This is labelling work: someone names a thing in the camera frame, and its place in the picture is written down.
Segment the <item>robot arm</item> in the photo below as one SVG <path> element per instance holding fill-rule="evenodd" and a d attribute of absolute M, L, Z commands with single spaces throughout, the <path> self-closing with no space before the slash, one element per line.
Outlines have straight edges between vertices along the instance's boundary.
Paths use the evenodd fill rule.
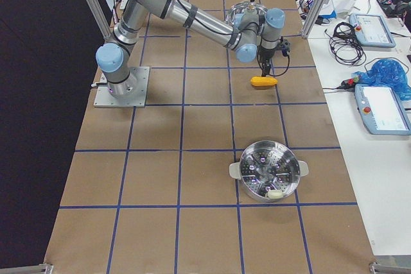
<path fill-rule="evenodd" d="M 109 41 L 96 52 L 97 64 L 106 79 L 102 85 L 112 98 L 123 99 L 142 92 L 138 84 L 142 79 L 137 77 L 137 70 L 128 66 L 128 59 L 148 14 L 171 19 L 233 50 L 240 62 L 256 60 L 261 76 L 251 79 L 255 87 L 276 85 L 270 61 L 276 51 L 289 56 L 290 45 L 281 35 L 285 13 L 279 8 L 268 9 L 254 0 L 242 1 L 233 5 L 221 21 L 184 0 L 128 0 Z"/>

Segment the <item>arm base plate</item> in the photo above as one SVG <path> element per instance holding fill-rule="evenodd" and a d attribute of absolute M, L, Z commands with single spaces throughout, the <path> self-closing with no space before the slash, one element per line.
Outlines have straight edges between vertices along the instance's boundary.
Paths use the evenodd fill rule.
<path fill-rule="evenodd" d="M 96 108 L 144 108 L 148 90 L 150 67 L 131 67 L 130 75 L 120 84 L 109 83 L 101 73 L 96 86 L 94 107 Z"/>

